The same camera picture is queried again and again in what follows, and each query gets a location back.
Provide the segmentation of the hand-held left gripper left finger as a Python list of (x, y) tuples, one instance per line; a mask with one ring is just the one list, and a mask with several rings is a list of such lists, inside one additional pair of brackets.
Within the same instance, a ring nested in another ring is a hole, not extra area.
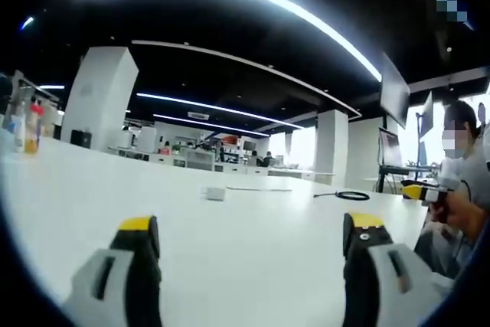
[(76, 326), (160, 326), (159, 257), (157, 217), (124, 220), (73, 275), (64, 314)]

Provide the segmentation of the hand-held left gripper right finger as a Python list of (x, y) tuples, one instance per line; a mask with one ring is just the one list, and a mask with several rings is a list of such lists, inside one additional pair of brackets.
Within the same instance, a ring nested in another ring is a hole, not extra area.
[(344, 326), (418, 326), (443, 301), (444, 278), (373, 215), (343, 222)]

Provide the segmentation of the person's right hand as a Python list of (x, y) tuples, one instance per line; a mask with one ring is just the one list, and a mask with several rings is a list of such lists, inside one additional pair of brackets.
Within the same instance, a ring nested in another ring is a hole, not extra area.
[(432, 203), (431, 215), (435, 220), (442, 222), (443, 214), (446, 214), (446, 223), (461, 232), (470, 240), (479, 238), (479, 234), (488, 217), (486, 210), (473, 204), (461, 193), (449, 191), (445, 203)]

